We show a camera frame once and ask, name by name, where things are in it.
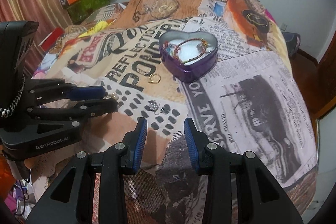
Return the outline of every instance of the wooden floor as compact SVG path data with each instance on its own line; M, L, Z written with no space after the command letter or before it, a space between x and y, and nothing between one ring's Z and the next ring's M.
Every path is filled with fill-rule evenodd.
M307 105L313 124L315 140L317 140L316 118L314 118L314 116L327 103L323 92L324 89L319 81L317 68L311 60L305 58L299 53L297 53L294 58L290 59L290 61L293 70L293 77Z

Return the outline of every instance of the yellow cloth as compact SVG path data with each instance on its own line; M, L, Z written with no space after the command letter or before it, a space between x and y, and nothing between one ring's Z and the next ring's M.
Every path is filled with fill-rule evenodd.
M87 37L88 35L93 35L96 32L100 32L101 30L104 30L110 24L107 23L106 21L100 21L93 28L89 29L87 32L82 33L80 36L78 36L78 38Z

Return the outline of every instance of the newspaper print bedspread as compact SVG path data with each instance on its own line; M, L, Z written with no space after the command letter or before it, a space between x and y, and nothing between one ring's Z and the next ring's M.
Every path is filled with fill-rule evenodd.
M184 119L192 117L198 130L228 151L254 151L303 213L315 193L315 139L288 58L284 58L278 27L257 0L201 0L192 13L187 12L188 18L154 21L167 12L161 6L174 4L172 15L184 15L183 6L176 4L179 1L131 0L134 11L127 6L116 28L126 25L129 15L130 21L143 24L143 16L150 22L79 39L58 57L48 77L102 85L107 94L118 94L118 112L92 119L83 141L61 149L54 160L49 154L41 156L32 172L37 198L75 150L105 151L134 129L138 117L145 117L148 133L141 170L134 177L124 177L129 222L201 223L207 177L191 169L183 133ZM151 5L155 13L150 12ZM245 9L254 12L245 15ZM194 83L173 77L161 63L158 49L159 37L170 30L215 35L215 67ZM148 83L152 73L161 75L159 84ZM153 100L167 114L153 114L149 109ZM57 107L68 104L59 102ZM237 214L234 184L232 176L233 223ZM98 191L99 177L95 187Z

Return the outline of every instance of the purple heart-shaped tin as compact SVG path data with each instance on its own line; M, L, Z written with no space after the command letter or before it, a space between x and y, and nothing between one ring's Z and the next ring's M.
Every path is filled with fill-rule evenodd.
M173 58L165 49L164 44L172 41L185 41L192 38L204 39L212 48L206 55L200 57L194 62L182 64L179 60ZM179 80L185 83L191 83L201 76L206 74L217 59L218 42L217 38L207 32L180 32L168 31L159 38L159 50L162 57L162 62L165 67Z

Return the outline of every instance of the bracelet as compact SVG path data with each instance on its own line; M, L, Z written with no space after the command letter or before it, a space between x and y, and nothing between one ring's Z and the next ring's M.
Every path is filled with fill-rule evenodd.
M191 59L189 59L189 60L187 60L187 61L182 61L182 60L177 56L177 53L178 53L178 51L180 50L181 45L183 45L184 43L187 43L187 42L189 42L189 41L194 41L194 40L201 40L201 43L202 43L202 44L201 44L202 52L201 52L198 56L196 56L196 57L194 57L194 58L191 58ZM209 43L208 43L205 39L203 39L203 38L201 38L201 39L199 39L199 38L191 38L191 39L187 39L187 40L181 42L180 44L178 44L178 45L175 47L173 58L175 58L175 59L177 59L178 61L180 61L181 64L189 63L189 62L191 62L191 61L197 60L197 59L199 59L200 57L202 57L202 55L205 54L205 52L206 52L208 46L209 46Z

